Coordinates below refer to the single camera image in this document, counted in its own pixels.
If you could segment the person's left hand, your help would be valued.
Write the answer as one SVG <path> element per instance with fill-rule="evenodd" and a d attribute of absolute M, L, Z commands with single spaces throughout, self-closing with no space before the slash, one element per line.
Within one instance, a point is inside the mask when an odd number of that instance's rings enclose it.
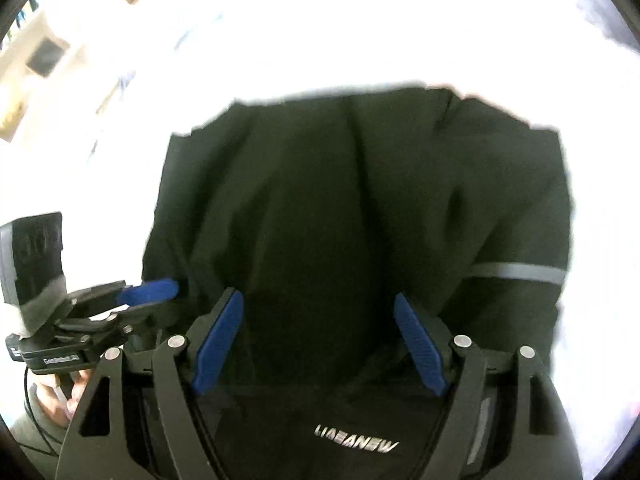
<path fill-rule="evenodd" d="M 55 425 L 67 427 L 73 419 L 81 397 L 92 378 L 93 370 L 80 370 L 72 374 L 74 381 L 70 394 L 62 391 L 61 379 L 56 375 L 36 375 L 36 398 L 43 413 Z"/>

